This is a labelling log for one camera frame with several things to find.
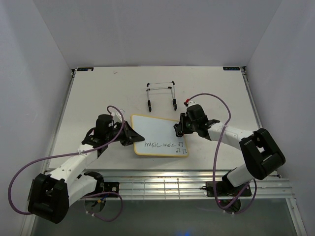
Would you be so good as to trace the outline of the yellow framed whiteboard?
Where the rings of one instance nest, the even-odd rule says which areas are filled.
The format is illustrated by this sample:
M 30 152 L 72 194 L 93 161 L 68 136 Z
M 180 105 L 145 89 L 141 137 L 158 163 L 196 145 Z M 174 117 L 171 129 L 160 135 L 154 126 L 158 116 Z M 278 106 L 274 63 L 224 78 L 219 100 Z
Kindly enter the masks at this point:
M 187 157 L 189 149 L 184 137 L 177 137 L 174 125 L 176 120 L 155 118 L 144 115 L 131 115 L 131 127 L 144 141 L 133 144 L 139 156 Z

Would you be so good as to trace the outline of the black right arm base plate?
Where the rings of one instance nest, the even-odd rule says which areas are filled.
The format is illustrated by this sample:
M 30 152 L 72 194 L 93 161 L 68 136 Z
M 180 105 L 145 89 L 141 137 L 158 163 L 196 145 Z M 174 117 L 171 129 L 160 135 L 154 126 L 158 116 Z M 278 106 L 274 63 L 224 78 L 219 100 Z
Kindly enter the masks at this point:
M 252 195 L 251 189 L 246 184 L 242 184 L 238 187 L 229 187 L 223 181 L 216 182 L 216 191 L 218 197 L 235 197 L 237 196 L 243 187 L 246 187 L 241 193 L 241 197 L 250 197 Z M 214 197 L 214 185 L 212 181 L 207 181 L 204 186 L 201 187 L 201 190 L 206 191 L 207 197 Z

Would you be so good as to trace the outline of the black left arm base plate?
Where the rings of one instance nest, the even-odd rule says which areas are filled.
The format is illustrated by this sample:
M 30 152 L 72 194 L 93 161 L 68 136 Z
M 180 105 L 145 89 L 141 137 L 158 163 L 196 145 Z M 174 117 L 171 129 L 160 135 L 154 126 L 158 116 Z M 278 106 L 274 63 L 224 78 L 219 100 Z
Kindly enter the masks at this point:
M 100 190 L 103 193 L 101 198 L 117 198 L 119 189 L 119 182 L 103 182 L 100 184 Z

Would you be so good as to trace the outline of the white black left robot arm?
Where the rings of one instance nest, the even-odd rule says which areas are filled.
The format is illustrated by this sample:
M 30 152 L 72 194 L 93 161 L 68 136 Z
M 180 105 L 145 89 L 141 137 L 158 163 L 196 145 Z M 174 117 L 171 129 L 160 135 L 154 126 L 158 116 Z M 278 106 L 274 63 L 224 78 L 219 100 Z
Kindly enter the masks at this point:
M 77 154 L 50 173 L 39 174 L 33 180 L 29 213 L 58 224 L 65 218 L 69 207 L 81 198 L 120 197 L 118 191 L 107 186 L 102 174 L 84 170 L 102 155 L 110 143 L 120 142 L 126 147 L 144 140 L 128 122 L 114 122 L 111 115 L 99 115 Z

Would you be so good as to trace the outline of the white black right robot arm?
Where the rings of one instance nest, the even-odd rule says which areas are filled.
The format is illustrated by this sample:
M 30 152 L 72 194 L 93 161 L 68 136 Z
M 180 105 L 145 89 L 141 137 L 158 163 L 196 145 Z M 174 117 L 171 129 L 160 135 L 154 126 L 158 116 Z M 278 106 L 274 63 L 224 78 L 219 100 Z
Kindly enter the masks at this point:
M 174 129 L 177 137 L 195 132 L 202 138 L 224 143 L 242 153 L 245 163 L 211 185 L 212 192 L 217 196 L 236 195 L 246 183 L 265 179 L 286 162 L 284 154 L 266 129 L 248 131 L 226 126 L 217 119 L 208 119 L 198 104 L 187 107 L 186 112 L 180 114 Z

